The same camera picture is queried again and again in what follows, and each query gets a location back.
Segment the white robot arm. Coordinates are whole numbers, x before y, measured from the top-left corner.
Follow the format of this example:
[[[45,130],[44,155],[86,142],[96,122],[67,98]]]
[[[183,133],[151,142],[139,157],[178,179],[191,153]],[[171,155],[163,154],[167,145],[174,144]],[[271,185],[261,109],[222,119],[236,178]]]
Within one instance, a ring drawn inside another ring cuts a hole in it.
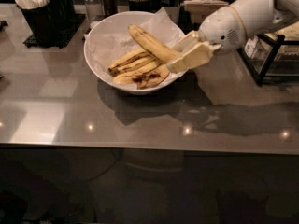
[[[208,15],[195,35],[176,45],[179,55],[166,64],[179,73],[209,63],[248,39],[275,32],[298,21],[299,0],[236,0]]]

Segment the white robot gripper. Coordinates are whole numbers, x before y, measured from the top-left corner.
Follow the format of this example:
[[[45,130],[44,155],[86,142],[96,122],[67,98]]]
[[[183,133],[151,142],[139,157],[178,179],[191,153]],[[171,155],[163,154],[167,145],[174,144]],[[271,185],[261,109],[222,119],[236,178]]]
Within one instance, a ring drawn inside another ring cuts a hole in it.
[[[198,32],[188,32],[172,47],[183,53],[166,66],[176,74],[196,68],[208,63],[215,51],[225,54],[239,49],[246,38],[245,25],[236,10],[231,6],[222,7],[204,19]]]

